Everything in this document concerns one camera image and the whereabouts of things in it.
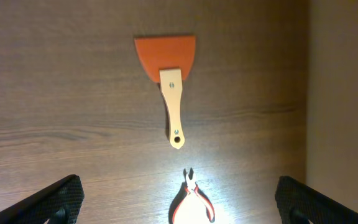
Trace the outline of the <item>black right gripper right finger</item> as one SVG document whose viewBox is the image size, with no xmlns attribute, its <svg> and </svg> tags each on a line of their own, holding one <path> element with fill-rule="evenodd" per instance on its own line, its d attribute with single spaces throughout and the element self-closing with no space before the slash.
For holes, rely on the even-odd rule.
<svg viewBox="0 0 358 224">
<path fill-rule="evenodd" d="M 358 213 L 290 176 L 281 176 L 275 201 L 283 224 L 358 224 Z"/>
</svg>

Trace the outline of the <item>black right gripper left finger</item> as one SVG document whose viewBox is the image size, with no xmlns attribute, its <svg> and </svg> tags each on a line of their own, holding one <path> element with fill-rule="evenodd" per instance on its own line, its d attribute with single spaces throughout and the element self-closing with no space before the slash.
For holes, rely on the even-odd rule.
<svg viewBox="0 0 358 224">
<path fill-rule="evenodd" d="M 85 194 L 71 174 L 0 212 L 0 224 L 75 224 Z"/>
</svg>

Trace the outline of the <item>orange scraper with wooden handle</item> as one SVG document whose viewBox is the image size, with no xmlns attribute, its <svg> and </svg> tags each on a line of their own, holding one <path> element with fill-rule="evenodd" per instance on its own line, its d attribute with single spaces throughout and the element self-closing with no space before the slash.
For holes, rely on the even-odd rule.
<svg viewBox="0 0 358 224">
<path fill-rule="evenodd" d="M 190 74 L 195 59 L 195 35 L 138 37 L 135 49 L 149 79 L 160 86 L 168 116 L 168 140 L 181 149 L 185 135 L 181 125 L 183 81 Z"/>
</svg>

